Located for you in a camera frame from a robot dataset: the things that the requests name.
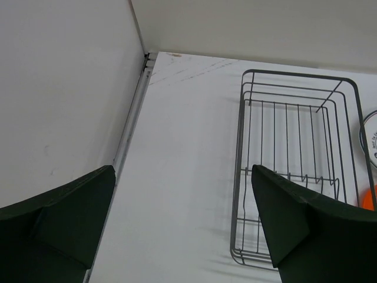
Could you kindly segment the white plate with red characters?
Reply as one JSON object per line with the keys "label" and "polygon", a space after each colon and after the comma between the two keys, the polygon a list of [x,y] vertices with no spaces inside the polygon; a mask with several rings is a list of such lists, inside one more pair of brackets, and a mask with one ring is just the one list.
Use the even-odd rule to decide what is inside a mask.
{"label": "white plate with red characters", "polygon": [[373,112],[369,113],[363,120],[363,126],[365,129],[365,134],[366,134],[366,146],[364,145],[363,142],[363,137],[362,137],[362,132],[359,130],[359,142],[361,145],[361,148],[363,152],[365,153],[368,151],[369,155],[369,160],[371,165],[376,168],[377,166],[377,158],[376,158],[376,110]]}

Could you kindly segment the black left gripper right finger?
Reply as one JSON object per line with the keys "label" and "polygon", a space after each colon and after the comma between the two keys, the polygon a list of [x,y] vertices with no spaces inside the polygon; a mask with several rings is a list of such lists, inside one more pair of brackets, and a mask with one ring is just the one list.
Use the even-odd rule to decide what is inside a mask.
{"label": "black left gripper right finger", "polygon": [[282,282],[376,282],[376,212],[252,173],[273,267]]}

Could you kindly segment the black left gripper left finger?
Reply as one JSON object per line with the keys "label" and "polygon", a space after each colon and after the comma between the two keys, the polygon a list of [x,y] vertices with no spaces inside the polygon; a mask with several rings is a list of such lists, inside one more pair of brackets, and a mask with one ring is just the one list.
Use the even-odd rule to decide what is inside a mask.
{"label": "black left gripper left finger", "polygon": [[1,282],[83,282],[115,188],[105,165],[1,208]]}

